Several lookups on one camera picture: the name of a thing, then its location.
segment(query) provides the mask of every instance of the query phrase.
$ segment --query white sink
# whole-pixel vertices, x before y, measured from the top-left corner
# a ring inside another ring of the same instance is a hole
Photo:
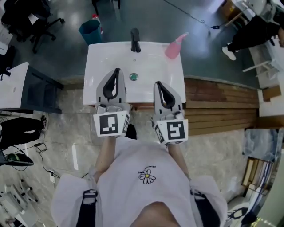
[[[96,103],[96,88],[104,76],[115,68],[124,74],[128,103],[153,102],[154,83],[162,81],[170,85],[185,102],[185,84],[181,57],[169,59],[165,56],[167,43],[139,42],[141,52],[130,50],[131,42],[99,43],[89,46],[85,80],[85,105]],[[136,73],[138,79],[130,80]]]

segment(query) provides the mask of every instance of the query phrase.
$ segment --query hand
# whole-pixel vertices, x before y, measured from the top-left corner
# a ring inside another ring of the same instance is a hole
[[[283,30],[283,28],[279,29],[278,38],[279,38],[279,45],[283,48],[284,47],[284,30]]]

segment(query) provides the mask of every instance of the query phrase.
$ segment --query sink drain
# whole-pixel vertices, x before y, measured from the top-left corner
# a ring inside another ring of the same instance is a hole
[[[136,81],[136,80],[138,80],[138,74],[137,73],[131,73],[129,78],[132,81]]]

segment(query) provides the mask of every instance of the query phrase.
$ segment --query trash bin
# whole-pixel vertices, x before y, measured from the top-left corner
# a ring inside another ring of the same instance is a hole
[[[97,20],[89,20],[83,23],[79,28],[79,32],[88,45],[103,42],[101,24]]]

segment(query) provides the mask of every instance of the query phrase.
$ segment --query pink spray bottle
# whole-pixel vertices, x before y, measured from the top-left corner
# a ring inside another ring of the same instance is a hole
[[[175,59],[178,56],[179,52],[181,51],[181,42],[188,34],[188,32],[182,34],[167,47],[165,54],[168,58]]]

